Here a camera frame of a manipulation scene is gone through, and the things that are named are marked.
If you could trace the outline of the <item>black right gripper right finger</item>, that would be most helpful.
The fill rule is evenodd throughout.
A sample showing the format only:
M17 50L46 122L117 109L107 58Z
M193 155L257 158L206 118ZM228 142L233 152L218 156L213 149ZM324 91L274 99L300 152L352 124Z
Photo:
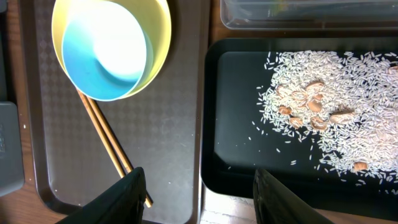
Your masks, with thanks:
M331 221L296 196L265 169L253 182L256 221L260 224L317 224Z

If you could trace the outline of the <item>wooden chopstick right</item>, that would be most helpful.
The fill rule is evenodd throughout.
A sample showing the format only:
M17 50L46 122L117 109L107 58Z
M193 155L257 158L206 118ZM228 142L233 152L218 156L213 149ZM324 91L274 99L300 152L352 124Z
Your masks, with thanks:
M114 151L115 155L117 156L120 165L122 166L122 168L124 170L125 175L132 172L134 168L131 165L131 163L129 162L127 156L125 155L121 145L119 144L119 142L118 142L116 136L114 135L111 127L109 126L107 120L103 116L103 113L100 110L99 106L93 99L91 99L89 97L87 97L87 99L88 99L89 104L91 105L93 111L95 112L95 115L96 115L98 121L100 122L100 125L102 126L102 128L108 138L108 141L109 141L111 147L113 148L113 151Z

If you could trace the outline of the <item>black tray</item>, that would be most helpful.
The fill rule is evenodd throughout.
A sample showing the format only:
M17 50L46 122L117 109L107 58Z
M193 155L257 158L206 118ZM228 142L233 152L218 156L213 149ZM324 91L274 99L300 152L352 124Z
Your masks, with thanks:
M268 52L322 50L395 52L397 41L378 38L223 39L205 59L201 177L219 194L252 197L257 169L265 169L311 207L397 220L397 195L381 194L375 181L356 187L335 173L315 170L318 149L308 142L287 145L275 134L262 136L253 126L259 119L258 85L270 76L263 64Z

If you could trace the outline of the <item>grey dishwasher rack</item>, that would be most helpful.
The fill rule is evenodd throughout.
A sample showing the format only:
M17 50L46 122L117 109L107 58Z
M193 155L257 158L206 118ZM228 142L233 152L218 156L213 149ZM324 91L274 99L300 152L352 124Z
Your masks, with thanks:
M1 102L1 196L24 185L21 135L17 106Z

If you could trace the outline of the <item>yellow plate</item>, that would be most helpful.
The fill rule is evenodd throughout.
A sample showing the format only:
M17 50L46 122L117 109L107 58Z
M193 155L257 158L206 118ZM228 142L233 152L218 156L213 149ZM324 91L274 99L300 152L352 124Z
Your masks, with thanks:
M52 13L52 41L58 62L68 76L62 57L62 39L65 28L72 16L88 3L95 1L56 1ZM154 61L147 78L135 90L122 98L132 96L143 90L160 72L170 47L172 25L167 1L114 0L131 12L149 36L154 51Z

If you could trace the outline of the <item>rice pile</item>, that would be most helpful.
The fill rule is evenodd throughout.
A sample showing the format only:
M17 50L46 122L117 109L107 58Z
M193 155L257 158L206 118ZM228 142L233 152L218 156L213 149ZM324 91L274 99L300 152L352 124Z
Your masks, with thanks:
M315 170L397 195L395 52L268 52L263 67L270 80L256 88L260 135L308 142L321 152Z

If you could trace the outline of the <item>brown serving tray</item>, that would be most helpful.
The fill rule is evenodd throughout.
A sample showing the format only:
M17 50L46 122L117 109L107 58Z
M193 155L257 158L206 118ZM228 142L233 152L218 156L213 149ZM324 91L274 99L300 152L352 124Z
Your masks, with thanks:
M54 2L19 5L36 189L49 209L69 214L120 176L56 58L51 35ZM197 86L209 5L169 1L172 40L161 71L139 93L99 104L133 166L144 169L154 202L144 210L148 222L198 219Z

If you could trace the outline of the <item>wooden chopstick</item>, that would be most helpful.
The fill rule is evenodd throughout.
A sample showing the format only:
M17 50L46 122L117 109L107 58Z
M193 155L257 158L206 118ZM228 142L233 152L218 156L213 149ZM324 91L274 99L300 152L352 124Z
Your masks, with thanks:
M96 132L98 133L98 135L101 139L101 142L103 143L103 146L105 147L105 149L108 153L108 156L111 158L112 163L115 166L120 178L123 178L125 176L124 170L123 170L122 166L120 165L118 158L115 155L113 148L111 147L111 145L108 141L108 138L107 138L102 126L100 125L100 122L98 121L98 119L95 115L95 112L93 111L91 105L89 104L87 97L80 90L77 90L77 92L79 94L81 102L83 103L83 105L91 119L91 122L93 123L93 125L96 129Z
M87 99L88 99L89 104L91 105L93 111L95 112L95 115L96 115L98 121L100 122L100 125L102 126L102 128L108 138L108 141L109 141L111 147L113 148L113 151L114 151L115 155L117 156L120 165L122 166L122 168L124 170L125 175L132 172L134 168L131 165L131 163L129 162L127 156L125 155L121 145L119 144L119 142L118 142L116 136L114 135L111 127L109 126L107 120L103 116L103 113L100 110L99 106L93 99L91 99L89 97L87 97Z

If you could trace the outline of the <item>light blue bowl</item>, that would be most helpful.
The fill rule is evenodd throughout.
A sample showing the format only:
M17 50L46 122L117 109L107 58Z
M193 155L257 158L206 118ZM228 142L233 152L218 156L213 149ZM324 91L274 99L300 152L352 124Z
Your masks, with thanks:
M95 1L70 19L62 57L70 80L82 93L94 100L114 101L148 77L154 51L131 12L115 2Z

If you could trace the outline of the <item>wooden chopstick left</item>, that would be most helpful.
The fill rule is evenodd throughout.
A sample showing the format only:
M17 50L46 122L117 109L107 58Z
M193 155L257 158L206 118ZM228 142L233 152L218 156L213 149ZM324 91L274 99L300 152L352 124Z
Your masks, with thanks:
M107 138L102 126L100 125L100 122L98 121L98 119L95 115L95 112L93 111L91 105L89 104L87 97L80 90L77 90L77 92L79 94L81 102L83 103L83 105L91 119L91 122L93 123L93 125L96 129L96 132L98 133L98 135L101 139L101 142L103 143L103 146L105 147L105 149L108 153L108 156L111 158L112 163L115 166L120 178L123 178L125 176L124 170L123 170L122 166L120 165L118 158L115 155L113 148L111 147L111 145L108 141L108 138Z

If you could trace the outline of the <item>clear plastic bin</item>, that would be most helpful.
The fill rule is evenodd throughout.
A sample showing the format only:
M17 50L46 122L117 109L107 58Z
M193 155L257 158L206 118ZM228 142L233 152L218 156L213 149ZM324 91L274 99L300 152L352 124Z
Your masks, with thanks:
M231 30L396 30L396 0L221 0Z

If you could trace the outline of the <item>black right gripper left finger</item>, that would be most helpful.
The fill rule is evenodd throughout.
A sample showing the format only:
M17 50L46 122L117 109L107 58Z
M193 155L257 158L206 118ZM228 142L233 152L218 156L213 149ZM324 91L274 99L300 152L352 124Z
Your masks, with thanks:
M108 190L65 217L62 224L139 224L146 201L144 169L136 167Z

